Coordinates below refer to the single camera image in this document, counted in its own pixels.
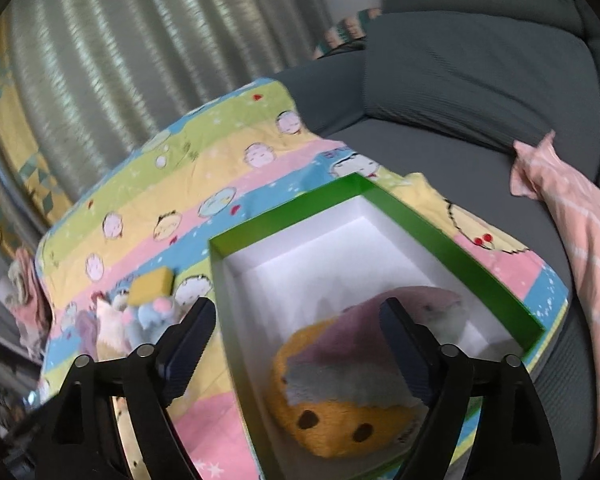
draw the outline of pink striped pillow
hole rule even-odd
[[[598,376],[600,449],[600,190],[575,168],[558,158],[550,132],[533,148],[516,142],[512,171],[513,195],[544,200],[551,212],[571,264],[576,292],[585,309]]]

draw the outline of pink ear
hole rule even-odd
[[[122,313],[122,324],[128,325],[134,319],[134,315],[131,313],[131,309],[127,307]]]
[[[171,300],[169,298],[155,298],[154,310],[160,314],[167,314],[171,311]]]

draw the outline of gray curtain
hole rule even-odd
[[[133,149],[219,95],[310,58],[322,0],[13,0],[27,120],[77,200]]]

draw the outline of cartoon print blanket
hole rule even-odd
[[[79,354],[102,360],[129,350],[119,313],[101,310],[102,298],[115,304],[136,276],[167,266],[176,275],[177,302],[213,300],[209,238],[353,172],[418,211],[525,303],[546,328],[525,357],[532,370],[566,312],[567,289],[555,273],[517,240],[449,203],[421,174],[398,176],[341,142],[315,136],[286,88],[260,79],[158,134],[45,235],[36,270],[54,322],[42,396],[60,388]],[[134,477],[147,478],[123,401],[116,410]],[[258,478],[218,332],[169,413],[203,478]],[[465,423],[456,457],[471,446],[476,425],[477,415]]]

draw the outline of green box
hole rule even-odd
[[[366,260],[356,260],[358,252],[371,260],[367,268]],[[358,174],[212,238],[210,256],[228,367],[266,480],[376,478],[406,454],[392,449],[362,459],[313,457],[283,435],[262,399],[268,363],[291,333],[381,292],[373,287],[429,284],[422,282],[424,276],[434,285],[457,288],[469,304],[466,338],[475,332],[479,344],[488,343],[487,354],[523,356],[544,332],[526,307],[451,238]],[[361,298],[365,287],[368,295]],[[479,345],[460,346],[469,355],[479,350]],[[468,418],[476,411],[474,405]]]

